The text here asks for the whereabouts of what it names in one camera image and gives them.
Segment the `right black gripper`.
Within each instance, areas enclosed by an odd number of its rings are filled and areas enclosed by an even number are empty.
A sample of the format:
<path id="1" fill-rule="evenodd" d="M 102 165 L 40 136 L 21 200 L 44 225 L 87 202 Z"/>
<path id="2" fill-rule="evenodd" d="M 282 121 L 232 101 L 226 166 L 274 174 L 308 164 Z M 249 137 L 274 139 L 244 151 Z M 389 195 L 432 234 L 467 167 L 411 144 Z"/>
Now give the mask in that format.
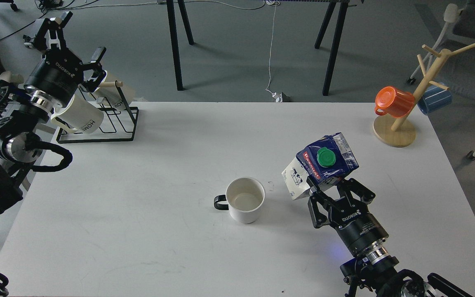
<path id="1" fill-rule="evenodd" d="M 308 208 L 314 228 L 332 226 L 353 257 L 358 257 L 375 241 L 388 238 L 384 227 L 369 211 L 376 194 L 351 178 L 336 184 L 340 198 L 334 201 L 319 188 L 312 188 Z M 320 205 L 327 214 L 320 212 Z"/>

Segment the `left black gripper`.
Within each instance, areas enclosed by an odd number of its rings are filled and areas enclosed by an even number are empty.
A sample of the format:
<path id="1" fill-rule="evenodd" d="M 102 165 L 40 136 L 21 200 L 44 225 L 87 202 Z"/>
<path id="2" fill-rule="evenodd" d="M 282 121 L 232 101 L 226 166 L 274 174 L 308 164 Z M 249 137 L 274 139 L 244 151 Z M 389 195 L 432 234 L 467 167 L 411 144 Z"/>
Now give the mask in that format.
<path id="1" fill-rule="evenodd" d="M 36 34 L 23 35 L 26 48 L 44 53 L 41 62 L 24 83 L 25 88 L 29 92 L 41 90 L 57 100 L 62 107 L 70 103 L 79 84 L 87 92 L 94 92 L 107 75 L 101 64 L 106 47 L 98 47 L 91 61 L 84 64 L 70 49 L 66 49 L 63 28 L 72 15 L 71 11 L 67 11 L 61 17 L 36 19 L 32 23 L 37 30 Z M 83 72 L 87 70 L 92 70 L 92 75 L 84 80 Z"/>

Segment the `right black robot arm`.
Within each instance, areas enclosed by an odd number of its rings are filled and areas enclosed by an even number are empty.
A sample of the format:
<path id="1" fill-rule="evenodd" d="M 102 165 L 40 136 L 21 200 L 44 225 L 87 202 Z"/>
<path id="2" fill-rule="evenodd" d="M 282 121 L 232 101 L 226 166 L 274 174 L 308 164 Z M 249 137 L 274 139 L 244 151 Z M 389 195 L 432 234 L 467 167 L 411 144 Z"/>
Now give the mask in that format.
<path id="1" fill-rule="evenodd" d="M 368 210 L 375 193 L 355 179 L 341 179 L 336 184 L 340 195 L 334 200 L 318 184 L 307 178 L 311 195 L 308 208 L 314 228 L 334 228 L 349 250 L 352 259 L 340 269 L 349 285 L 348 297 L 358 289 L 369 289 L 378 297 L 467 297 L 469 294 L 442 276 L 430 273 L 425 280 L 409 269 L 397 271 L 396 257 L 384 247 L 388 233 Z"/>

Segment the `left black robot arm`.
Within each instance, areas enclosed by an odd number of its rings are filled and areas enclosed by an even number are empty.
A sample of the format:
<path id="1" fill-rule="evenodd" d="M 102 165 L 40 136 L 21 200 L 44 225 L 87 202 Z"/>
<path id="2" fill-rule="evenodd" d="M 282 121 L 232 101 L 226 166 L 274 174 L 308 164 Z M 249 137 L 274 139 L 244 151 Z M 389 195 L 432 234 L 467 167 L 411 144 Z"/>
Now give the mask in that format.
<path id="1" fill-rule="evenodd" d="M 96 49 L 89 63 L 67 47 L 63 29 L 72 15 L 38 19 L 31 45 L 42 59 L 24 88 L 0 78 L 0 214 L 23 199 L 20 185 L 29 171 L 58 172 L 71 164 L 69 150 L 42 141 L 34 128 L 55 107 L 66 107 L 78 87 L 93 92 L 106 75 L 101 64 L 105 47 Z"/>

